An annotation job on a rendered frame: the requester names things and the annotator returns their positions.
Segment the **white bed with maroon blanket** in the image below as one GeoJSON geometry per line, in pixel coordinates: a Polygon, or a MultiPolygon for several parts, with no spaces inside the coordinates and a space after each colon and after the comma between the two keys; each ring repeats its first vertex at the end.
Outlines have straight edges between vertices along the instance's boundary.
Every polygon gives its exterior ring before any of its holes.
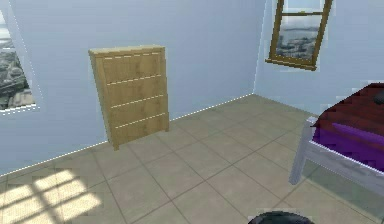
{"type": "Polygon", "coordinates": [[[384,196],[384,104],[374,102],[380,92],[384,83],[371,83],[305,121],[291,184],[311,161],[384,196]]]}

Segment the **white framed window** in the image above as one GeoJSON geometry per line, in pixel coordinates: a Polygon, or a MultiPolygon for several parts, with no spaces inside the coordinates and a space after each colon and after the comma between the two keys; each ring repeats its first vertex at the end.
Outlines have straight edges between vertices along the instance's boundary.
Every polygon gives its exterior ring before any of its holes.
{"type": "Polygon", "coordinates": [[[41,91],[10,7],[0,8],[0,115],[40,109],[41,91]]]}

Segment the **black round object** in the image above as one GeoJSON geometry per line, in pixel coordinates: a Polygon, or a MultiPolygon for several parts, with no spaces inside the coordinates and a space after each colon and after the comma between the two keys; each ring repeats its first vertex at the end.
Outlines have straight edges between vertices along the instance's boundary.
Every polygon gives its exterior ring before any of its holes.
{"type": "Polygon", "coordinates": [[[264,212],[251,218],[248,224],[315,224],[309,218],[285,211],[264,212]]]}

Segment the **light wooden chest of drawers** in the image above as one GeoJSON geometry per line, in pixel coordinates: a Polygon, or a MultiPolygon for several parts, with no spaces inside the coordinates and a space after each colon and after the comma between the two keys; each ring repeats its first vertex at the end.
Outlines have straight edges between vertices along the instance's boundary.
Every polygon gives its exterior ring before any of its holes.
{"type": "Polygon", "coordinates": [[[91,49],[89,57],[108,142],[115,150],[169,129],[163,46],[91,49]]]}

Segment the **brown framed window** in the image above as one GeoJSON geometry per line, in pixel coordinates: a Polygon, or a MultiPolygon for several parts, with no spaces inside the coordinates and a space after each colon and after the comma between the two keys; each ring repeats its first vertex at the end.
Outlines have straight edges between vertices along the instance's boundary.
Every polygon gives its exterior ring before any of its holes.
{"type": "Polygon", "coordinates": [[[315,71],[333,0],[277,0],[267,63],[315,71]]]}

